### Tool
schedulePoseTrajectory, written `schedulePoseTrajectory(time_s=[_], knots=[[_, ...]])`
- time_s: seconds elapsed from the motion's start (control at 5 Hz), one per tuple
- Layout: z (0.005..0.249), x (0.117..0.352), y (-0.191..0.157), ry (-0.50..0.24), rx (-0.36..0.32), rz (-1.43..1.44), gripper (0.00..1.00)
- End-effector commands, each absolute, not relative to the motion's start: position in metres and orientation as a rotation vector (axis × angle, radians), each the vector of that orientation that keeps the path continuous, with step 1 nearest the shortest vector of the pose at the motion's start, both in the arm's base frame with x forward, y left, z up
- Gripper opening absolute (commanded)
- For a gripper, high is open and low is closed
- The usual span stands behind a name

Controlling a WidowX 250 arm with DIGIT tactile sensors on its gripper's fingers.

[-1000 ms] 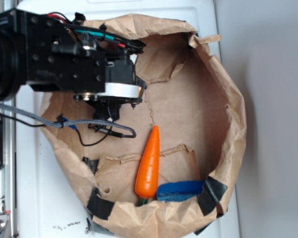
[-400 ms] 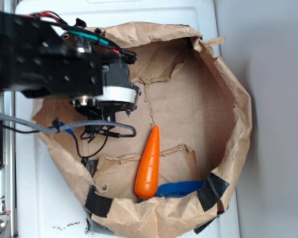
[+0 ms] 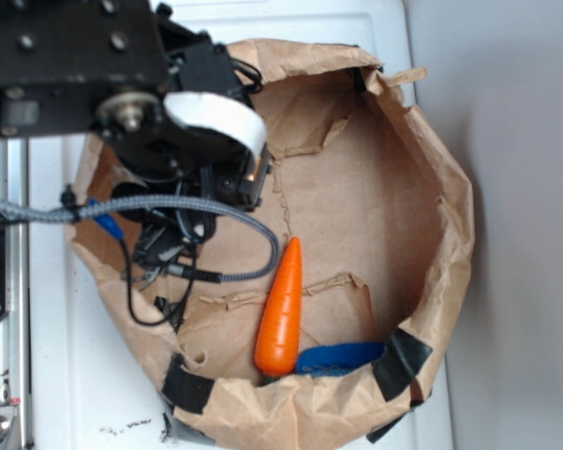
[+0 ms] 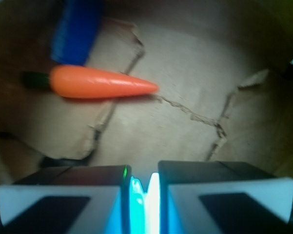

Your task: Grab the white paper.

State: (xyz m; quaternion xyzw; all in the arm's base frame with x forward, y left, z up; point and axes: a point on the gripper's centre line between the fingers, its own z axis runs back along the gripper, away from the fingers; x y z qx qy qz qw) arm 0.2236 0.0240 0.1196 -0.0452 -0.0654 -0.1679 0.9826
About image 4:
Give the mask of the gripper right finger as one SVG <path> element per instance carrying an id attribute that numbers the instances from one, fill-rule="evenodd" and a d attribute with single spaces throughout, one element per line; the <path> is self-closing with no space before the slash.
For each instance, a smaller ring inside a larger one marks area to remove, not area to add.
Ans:
<path id="1" fill-rule="evenodd" d="M 293 234 L 293 178 L 245 162 L 158 163 L 162 234 Z"/>

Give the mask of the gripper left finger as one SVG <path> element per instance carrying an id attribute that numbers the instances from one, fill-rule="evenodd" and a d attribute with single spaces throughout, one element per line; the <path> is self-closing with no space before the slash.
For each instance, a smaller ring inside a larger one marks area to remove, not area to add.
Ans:
<path id="1" fill-rule="evenodd" d="M 50 167 L 0 185 L 6 234 L 127 234 L 131 167 Z"/>

